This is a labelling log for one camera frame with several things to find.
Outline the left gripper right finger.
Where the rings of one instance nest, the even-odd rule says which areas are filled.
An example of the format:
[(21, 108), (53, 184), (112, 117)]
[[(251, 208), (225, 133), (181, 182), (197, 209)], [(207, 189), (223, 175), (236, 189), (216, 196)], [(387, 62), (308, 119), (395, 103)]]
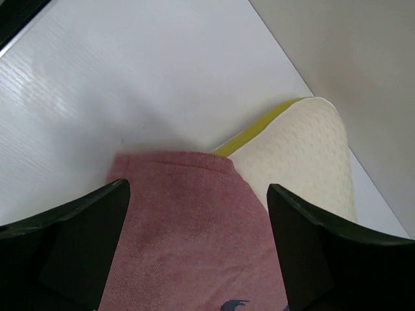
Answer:
[(278, 184), (267, 204), (291, 310), (413, 310), (414, 241), (325, 211)]

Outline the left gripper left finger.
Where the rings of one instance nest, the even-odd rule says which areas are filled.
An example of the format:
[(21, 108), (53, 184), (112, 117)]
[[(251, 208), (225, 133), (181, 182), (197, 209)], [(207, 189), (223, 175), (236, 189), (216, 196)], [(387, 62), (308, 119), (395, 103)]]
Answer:
[(97, 310), (129, 201), (118, 179), (1, 226), (1, 309)]

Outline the cream yellow pillow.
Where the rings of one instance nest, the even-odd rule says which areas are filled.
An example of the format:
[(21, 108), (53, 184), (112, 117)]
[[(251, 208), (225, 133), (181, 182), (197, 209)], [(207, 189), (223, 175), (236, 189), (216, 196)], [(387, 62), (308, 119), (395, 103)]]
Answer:
[(280, 184), (305, 201), (357, 221), (346, 130), (321, 97), (277, 105), (213, 153), (233, 161), (259, 201)]

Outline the red printed pillowcase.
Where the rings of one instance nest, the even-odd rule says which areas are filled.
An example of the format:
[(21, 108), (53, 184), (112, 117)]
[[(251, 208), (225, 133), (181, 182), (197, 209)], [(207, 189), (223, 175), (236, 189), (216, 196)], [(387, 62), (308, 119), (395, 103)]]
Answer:
[(120, 154), (130, 203), (101, 310), (284, 310), (268, 213), (231, 160)]

